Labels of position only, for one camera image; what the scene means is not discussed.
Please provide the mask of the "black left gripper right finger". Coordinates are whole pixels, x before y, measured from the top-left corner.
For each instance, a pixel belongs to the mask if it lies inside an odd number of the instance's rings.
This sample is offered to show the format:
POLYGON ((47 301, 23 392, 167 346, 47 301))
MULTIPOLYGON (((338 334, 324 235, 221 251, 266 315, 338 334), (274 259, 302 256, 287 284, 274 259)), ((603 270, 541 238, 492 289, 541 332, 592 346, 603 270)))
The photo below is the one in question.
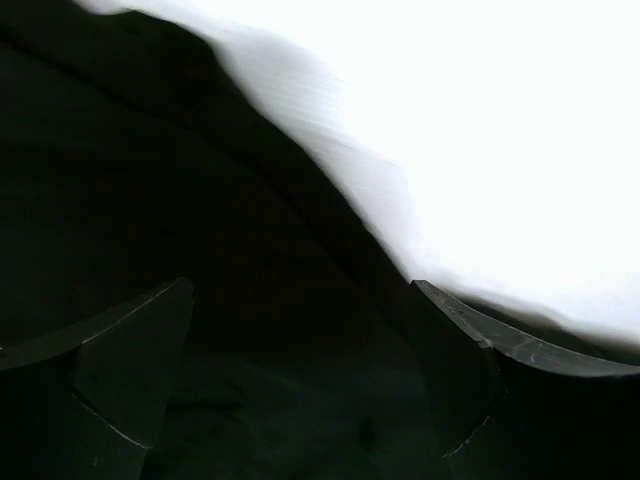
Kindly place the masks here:
POLYGON ((635 479, 639 368, 412 283, 414 338, 451 479, 635 479))

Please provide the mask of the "black trousers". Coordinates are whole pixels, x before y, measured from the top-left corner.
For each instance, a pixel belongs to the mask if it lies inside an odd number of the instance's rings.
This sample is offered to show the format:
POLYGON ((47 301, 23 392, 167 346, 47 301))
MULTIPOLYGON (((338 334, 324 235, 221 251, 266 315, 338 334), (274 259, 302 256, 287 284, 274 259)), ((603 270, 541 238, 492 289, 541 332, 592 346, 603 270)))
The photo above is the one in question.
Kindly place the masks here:
POLYGON ((451 479, 405 281, 213 49, 140 12, 1 5, 1 328, 193 287, 137 479, 451 479))

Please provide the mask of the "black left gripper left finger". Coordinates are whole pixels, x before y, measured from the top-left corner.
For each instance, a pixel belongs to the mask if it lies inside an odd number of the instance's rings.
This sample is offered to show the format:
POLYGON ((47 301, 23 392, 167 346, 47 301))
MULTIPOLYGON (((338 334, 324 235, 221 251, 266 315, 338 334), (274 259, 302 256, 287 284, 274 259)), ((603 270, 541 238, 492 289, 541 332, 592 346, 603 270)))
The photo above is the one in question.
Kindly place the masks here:
POLYGON ((180 278, 45 332, 2 326, 2 478, 139 478, 192 308, 180 278))

